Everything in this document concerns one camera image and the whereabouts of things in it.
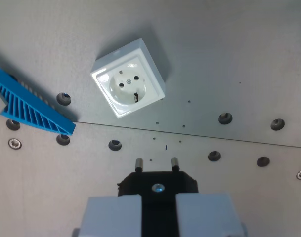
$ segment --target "metal pin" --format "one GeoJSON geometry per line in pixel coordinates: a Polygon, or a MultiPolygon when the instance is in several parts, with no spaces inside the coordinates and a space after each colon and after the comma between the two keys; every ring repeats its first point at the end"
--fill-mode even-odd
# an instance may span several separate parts
{"type": "Polygon", "coordinates": [[[144,161],[142,160],[142,158],[136,159],[135,171],[142,172],[143,167],[144,167],[144,161]]]}
{"type": "Polygon", "coordinates": [[[173,171],[179,171],[180,170],[180,166],[179,166],[179,161],[177,157],[173,157],[171,159],[171,167],[173,171]]]}

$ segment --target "white outlet box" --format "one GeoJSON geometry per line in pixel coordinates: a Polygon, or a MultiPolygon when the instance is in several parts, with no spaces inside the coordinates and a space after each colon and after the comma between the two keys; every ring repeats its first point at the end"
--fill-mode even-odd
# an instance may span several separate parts
{"type": "Polygon", "coordinates": [[[117,118],[165,97],[165,82],[142,38],[97,59],[91,76],[117,118]]]}

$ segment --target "blue ribbed plastic piece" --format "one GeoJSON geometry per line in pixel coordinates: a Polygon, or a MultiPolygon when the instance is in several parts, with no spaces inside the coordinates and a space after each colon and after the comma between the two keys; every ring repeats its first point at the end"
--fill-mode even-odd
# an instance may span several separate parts
{"type": "Polygon", "coordinates": [[[0,69],[0,92],[8,105],[1,113],[16,122],[42,130],[72,135],[76,125],[30,93],[0,69]]]}

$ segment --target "white electrical outlet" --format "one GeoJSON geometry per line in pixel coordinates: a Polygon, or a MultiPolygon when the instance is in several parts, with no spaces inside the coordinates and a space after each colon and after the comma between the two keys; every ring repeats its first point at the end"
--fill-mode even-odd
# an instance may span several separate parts
{"type": "Polygon", "coordinates": [[[142,38],[97,59],[91,76],[117,118],[165,97],[165,82],[142,38]]]}

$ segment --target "metal work surface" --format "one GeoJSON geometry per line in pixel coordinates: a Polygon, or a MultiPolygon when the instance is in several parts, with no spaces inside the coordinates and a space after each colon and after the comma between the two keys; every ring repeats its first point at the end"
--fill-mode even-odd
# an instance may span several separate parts
{"type": "Polygon", "coordinates": [[[0,116],[2,237],[71,237],[88,198],[117,195],[136,158],[144,171],[161,171],[171,169],[172,157],[201,193],[231,194],[250,237],[301,237],[301,148],[83,123],[60,146],[54,133],[24,125],[11,131],[5,122],[0,116]],[[22,148],[11,149],[10,138],[22,148]],[[122,143],[119,151],[108,148],[112,139],[122,143]],[[211,151],[221,159],[209,161],[211,151]],[[256,165],[262,156],[270,158],[267,167],[256,165]]]}
{"type": "Polygon", "coordinates": [[[73,121],[301,147],[301,0],[3,0],[0,65],[73,121]],[[89,73],[139,37],[166,97],[117,119],[89,73]]]}

